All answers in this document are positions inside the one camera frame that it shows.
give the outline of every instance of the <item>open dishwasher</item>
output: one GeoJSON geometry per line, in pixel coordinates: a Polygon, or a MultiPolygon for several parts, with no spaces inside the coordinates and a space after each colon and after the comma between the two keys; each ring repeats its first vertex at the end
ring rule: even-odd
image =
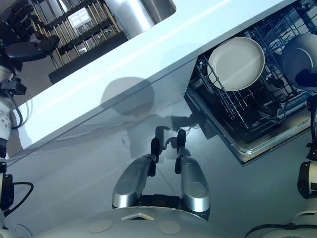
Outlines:
{"type": "Polygon", "coordinates": [[[306,100],[315,92],[292,86],[281,68],[285,45],[309,32],[317,34],[316,0],[296,1],[235,35],[252,38],[265,54],[261,76],[240,91],[225,91],[210,65],[217,46],[198,57],[185,97],[206,116],[242,165],[309,129],[306,100]],[[277,80],[282,85],[276,86],[277,80]]]}

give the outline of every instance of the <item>white countertop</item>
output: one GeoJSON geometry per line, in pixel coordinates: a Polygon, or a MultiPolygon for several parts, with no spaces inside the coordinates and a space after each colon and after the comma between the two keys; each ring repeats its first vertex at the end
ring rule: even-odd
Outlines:
{"type": "Polygon", "coordinates": [[[31,153],[126,98],[122,92],[144,79],[153,83],[293,1],[173,0],[171,17],[21,105],[26,122],[12,133],[9,153],[31,153]],[[139,79],[105,94],[110,83],[130,77],[139,79]]]}

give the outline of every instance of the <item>white plate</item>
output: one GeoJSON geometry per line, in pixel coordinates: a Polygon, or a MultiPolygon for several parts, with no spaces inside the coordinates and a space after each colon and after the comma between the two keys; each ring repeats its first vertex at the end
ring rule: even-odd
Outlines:
{"type": "MultiPolygon", "coordinates": [[[[247,37],[235,37],[213,51],[209,64],[226,91],[238,91],[249,87],[260,77],[265,56],[256,41],[247,37]]],[[[211,82],[221,89],[210,67],[208,75],[211,82]]]]}

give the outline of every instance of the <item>stainless steel sink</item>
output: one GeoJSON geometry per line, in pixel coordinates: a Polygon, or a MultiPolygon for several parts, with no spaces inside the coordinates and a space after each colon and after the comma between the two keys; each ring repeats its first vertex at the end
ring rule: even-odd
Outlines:
{"type": "Polygon", "coordinates": [[[106,0],[119,27],[128,39],[173,15],[172,0],[106,0]]]}

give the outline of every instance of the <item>wire rack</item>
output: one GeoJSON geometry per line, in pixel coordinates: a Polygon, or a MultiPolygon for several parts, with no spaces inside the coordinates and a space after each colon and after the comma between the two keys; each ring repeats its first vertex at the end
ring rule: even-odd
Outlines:
{"type": "Polygon", "coordinates": [[[235,92],[225,91],[206,55],[198,58],[196,73],[208,92],[221,101],[229,120],[238,121],[249,131],[281,123],[287,111],[299,104],[304,105],[307,97],[301,97],[306,92],[294,88],[284,77],[280,56],[293,37],[308,32],[317,34],[316,0],[297,1],[239,34],[257,41],[265,54],[264,70],[250,87],[235,92]]]}

